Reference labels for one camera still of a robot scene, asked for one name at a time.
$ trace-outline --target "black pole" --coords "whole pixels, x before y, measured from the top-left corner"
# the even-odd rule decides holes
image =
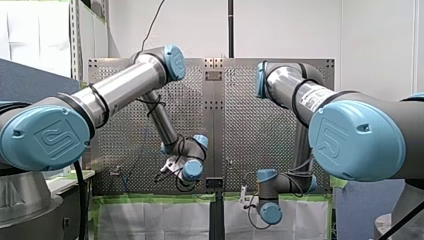
[[[234,0],[228,0],[228,55],[234,58]]]

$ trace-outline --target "black band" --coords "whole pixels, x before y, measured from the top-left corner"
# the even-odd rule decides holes
[[[421,97],[411,97],[400,100],[401,102],[424,102],[424,98]]]
[[[0,169],[0,177],[20,174],[20,173],[25,173],[25,172],[27,172],[27,171],[19,169],[19,168],[14,168],[14,167]]]
[[[85,110],[78,103],[76,103],[72,98],[67,95],[58,94],[56,95],[56,98],[64,101],[66,104],[72,107],[79,115],[81,115],[82,118],[84,118],[85,122],[88,125],[88,129],[90,130],[90,139],[92,139],[96,134],[96,131],[94,129],[93,122],[91,122],[91,119],[88,116],[87,112],[85,112]]]
[[[306,73],[305,65],[303,65],[303,63],[298,63],[298,64],[300,66],[300,69],[302,70],[302,78],[308,79],[308,74]]]
[[[340,96],[343,96],[345,94],[349,94],[349,93],[358,93],[358,92],[357,91],[350,91],[350,90],[338,92],[334,95],[329,96],[327,99],[325,99],[324,102],[322,102],[321,105],[319,105],[318,109],[320,109],[320,108],[324,107],[325,105],[331,103],[334,99],[336,99]]]
[[[307,82],[313,82],[318,84],[317,81],[315,81],[314,79],[305,79],[302,82],[300,82],[299,84],[296,85],[296,87],[293,90],[293,94],[292,94],[292,111],[294,113],[294,115],[296,116],[297,120],[306,128],[308,128],[308,124],[303,120],[303,118],[300,116],[299,111],[297,111],[297,107],[296,107],[296,95],[297,92],[299,91],[300,87],[302,87],[305,83]]]
[[[158,57],[156,54],[153,54],[153,53],[148,53],[147,52],[145,54],[150,55],[150,56],[156,58],[159,61],[159,63],[162,64],[163,68],[165,69],[165,75],[166,75],[166,80],[167,80],[166,82],[167,83],[171,82],[172,80],[169,81],[169,79],[168,79],[168,78],[171,77],[171,75],[169,74],[169,71],[168,71],[168,65],[166,65],[166,63],[162,60],[162,58]]]
[[[275,201],[275,200],[277,200],[278,201],[278,197],[276,197],[276,198],[262,198],[262,197],[259,197],[259,200],[268,200],[268,201]]]
[[[28,107],[29,105],[31,104],[24,102],[11,102],[0,105],[0,115],[13,109]]]
[[[94,95],[97,96],[97,98],[102,102],[104,108],[105,108],[105,112],[103,113],[103,123],[100,124],[100,126],[96,127],[96,128],[101,128],[103,127],[107,121],[109,120],[109,106],[107,105],[106,100],[103,98],[103,96],[97,91],[97,89],[93,86],[93,84],[88,84],[88,87],[91,89],[91,91],[94,93]]]

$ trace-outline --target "white wall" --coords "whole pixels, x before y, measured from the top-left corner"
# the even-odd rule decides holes
[[[109,0],[109,53],[128,57],[141,49],[160,0]],[[185,57],[228,55],[226,0],[165,1],[145,49],[177,44]]]
[[[400,100],[414,91],[415,0],[343,0],[341,88]]]
[[[334,58],[340,70],[340,0],[235,0],[235,57]]]

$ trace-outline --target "perforated metal panel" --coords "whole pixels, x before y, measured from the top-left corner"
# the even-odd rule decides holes
[[[279,172],[292,168],[296,118],[269,100],[255,97],[256,67],[263,59],[234,59],[225,62],[224,176],[226,191],[240,191],[242,179],[249,175],[250,189],[256,189],[254,172],[275,168]],[[315,66],[325,84],[333,88],[334,68],[331,60],[279,60],[270,62],[303,62]],[[314,165],[318,191],[329,189],[329,176]]]
[[[90,81],[97,82],[124,69],[129,62],[92,59],[89,64]],[[202,82],[202,68],[191,64],[184,81],[170,83],[158,91],[167,104],[165,108],[175,130],[184,136],[206,132],[203,128]],[[153,181],[167,156],[159,151],[159,135],[147,118],[142,103],[133,102],[114,115],[99,130],[98,142],[102,168],[96,176],[95,194],[178,193],[174,177],[160,183]],[[197,189],[202,191],[202,186],[204,184],[200,182]]]
[[[226,191],[239,191],[243,175],[258,168],[286,171],[291,167],[296,120],[291,111],[255,98],[255,70],[263,59],[221,59],[217,68],[205,65],[211,59],[188,59],[187,75],[170,83],[160,94],[178,133],[205,133],[209,152],[205,176],[224,176]],[[304,62],[318,68],[332,88],[334,69],[330,60],[269,60]],[[128,66],[126,59],[92,59],[90,82],[97,82]],[[205,72],[221,71],[221,80],[205,81]],[[102,167],[95,178],[96,195],[122,192],[178,194],[174,178],[155,184],[153,177],[166,156],[159,152],[160,138],[139,102],[113,116],[99,130]],[[120,174],[111,175],[120,167]],[[329,188],[329,177],[315,165],[319,191]],[[254,187],[254,177],[249,185]],[[197,192],[204,192],[203,180]]]

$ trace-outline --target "gray machine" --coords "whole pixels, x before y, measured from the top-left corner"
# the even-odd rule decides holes
[[[193,186],[200,178],[207,137],[178,135],[155,92],[184,78],[181,51],[168,45],[139,52],[131,61],[123,71],[73,95],[59,93],[34,104],[2,102],[1,239],[63,238],[62,199],[51,196],[40,171],[75,163],[90,146],[96,129],[134,100],[145,104],[163,142],[161,150],[174,155],[161,174],[175,175],[183,187]]]
[[[316,73],[307,64],[264,61],[257,70],[257,97],[295,113],[305,130],[309,128],[303,136],[313,158],[331,175],[362,182],[406,179],[392,214],[392,224],[400,222],[424,195],[424,95],[387,102],[355,91],[334,92],[322,86]],[[258,211],[264,221],[275,224],[281,219],[281,209],[273,203],[276,193],[307,190],[311,162],[299,161],[295,171],[282,175],[270,169],[258,171]],[[423,221],[424,214],[416,215],[392,239],[424,239]]]

